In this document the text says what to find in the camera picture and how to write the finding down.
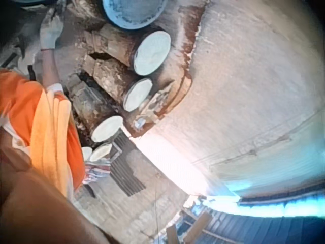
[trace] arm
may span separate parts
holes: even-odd
[[[43,86],[45,88],[60,83],[55,64],[55,42],[63,30],[66,0],[58,0],[55,7],[47,12],[40,30],[40,42],[43,61]]]

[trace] white glove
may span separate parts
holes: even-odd
[[[40,30],[41,49],[54,49],[64,26],[66,0],[58,0],[54,8],[47,12]]]

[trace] concrete floor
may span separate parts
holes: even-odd
[[[227,194],[223,183],[265,195],[323,179],[323,35],[308,6],[213,0],[201,28],[190,92],[138,147],[188,192]]]

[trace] cut log end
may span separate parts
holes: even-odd
[[[106,143],[99,146],[95,151],[93,151],[92,155],[90,156],[89,160],[91,162],[95,162],[99,159],[102,159],[104,156],[108,155],[112,149],[112,144]]]
[[[121,116],[112,116],[101,122],[93,131],[91,139],[94,142],[102,142],[112,137],[123,125]]]
[[[82,149],[83,160],[87,161],[92,154],[92,148],[90,146],[84,146]]]
[[[147,98],[152,88],[152,81],[144,78],[136,82],[126,93],[123,108],[127,112],[137,109]]]
[[[149,75],[165,61],[171,48],[171,36],[159,30],[148,35],[139,45],[133,69],[139,75]]]

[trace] orange shirt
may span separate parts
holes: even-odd
[[[35,81],[28,81],[8,70],[0,71],[0,113],[6,114],[13,129],[26,146],[30,145],[34,114],[42,90],[43,87]],[[55,97],[59,100],[67,99],[62,92],[56,92]],[[72,115],[67,133],[67,161],[76,189],[82,184],[85,164]]]

